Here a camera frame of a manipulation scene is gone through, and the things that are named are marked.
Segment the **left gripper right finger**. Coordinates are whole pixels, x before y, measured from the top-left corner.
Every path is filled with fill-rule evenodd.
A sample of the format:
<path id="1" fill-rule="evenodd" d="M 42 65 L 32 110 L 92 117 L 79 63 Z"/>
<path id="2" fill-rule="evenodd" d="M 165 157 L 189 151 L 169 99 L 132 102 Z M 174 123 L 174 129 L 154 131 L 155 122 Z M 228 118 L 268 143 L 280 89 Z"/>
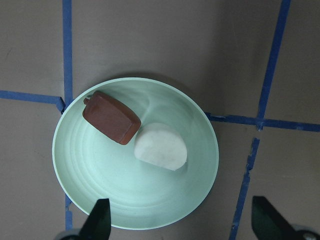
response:
<path id="1" fill-rule="evenodd" d="M 296 240 L 296 231 L 264 196 L 253 196 L 251 227 L 258 240 Z"/>

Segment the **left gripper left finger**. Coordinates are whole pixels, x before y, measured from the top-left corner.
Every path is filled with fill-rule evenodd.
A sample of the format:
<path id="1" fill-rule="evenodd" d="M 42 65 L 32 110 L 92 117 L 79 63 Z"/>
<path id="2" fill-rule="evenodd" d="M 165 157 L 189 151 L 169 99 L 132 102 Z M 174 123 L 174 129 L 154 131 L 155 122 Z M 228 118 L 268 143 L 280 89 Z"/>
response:
<path id="1" fill-rule="evenodd" d="M 81 240 L 108 240 L 111 234 L 111 209 L 108 198 L 98 199 L 79 231 Z"/>

